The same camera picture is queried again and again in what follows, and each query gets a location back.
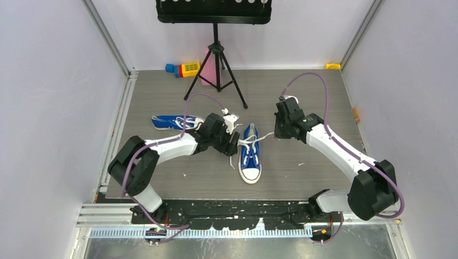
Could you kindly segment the blue sneaker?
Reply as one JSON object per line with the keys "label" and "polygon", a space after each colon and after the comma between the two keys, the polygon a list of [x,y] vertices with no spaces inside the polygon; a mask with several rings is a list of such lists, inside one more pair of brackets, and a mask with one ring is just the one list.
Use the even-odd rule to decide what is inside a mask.
{"label": "blue sneaker", "polygon": [[178,130],[197,128],[204,122],[198,116],[187,115],[153,115],[151,118],[153,127],[157,130]]}
{"label": "blue sneaker", "polygon": [[273,134],[274,132],[269,132],[260,137],[254,123],[244,130],[243,138],[238,141],[241,149],[237,169],[245,183],[252,185],[259,181],[262,173],[260,141]]}

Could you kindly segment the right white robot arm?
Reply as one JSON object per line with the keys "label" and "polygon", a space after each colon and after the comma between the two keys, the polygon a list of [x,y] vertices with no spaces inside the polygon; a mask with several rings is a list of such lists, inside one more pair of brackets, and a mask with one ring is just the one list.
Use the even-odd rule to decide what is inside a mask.
{"label": "right white robot arm", "polygon": [[334,163],[351,182],[349,190],[325,189],[309,198],[308,214],[323,221],[331,212],[352,212],[368,221],[382,216],[400,201],[394,166],[359,152],[335,134],[314,113],[306,115],[293,96],[281,96],[276,104],[274,136],[295,138],[316,149]]}

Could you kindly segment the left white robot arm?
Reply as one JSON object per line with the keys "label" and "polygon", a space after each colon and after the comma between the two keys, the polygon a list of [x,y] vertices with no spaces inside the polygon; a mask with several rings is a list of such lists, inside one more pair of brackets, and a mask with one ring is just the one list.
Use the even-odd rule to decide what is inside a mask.
{"label": "left white robot arm", "polygon": [[143,140],[135,135],[108,165],[107,172],[128,194],[145,208],[152,223],[160,223],[166,215],[162,198],[150,181],[157,165],[181,156],[195,155],[213,147],[226,155],[235,155],[240,134],[235,130],[239,117],[233,113],[220,116],[211,113],[197,127],[184,134],[158,140]]}

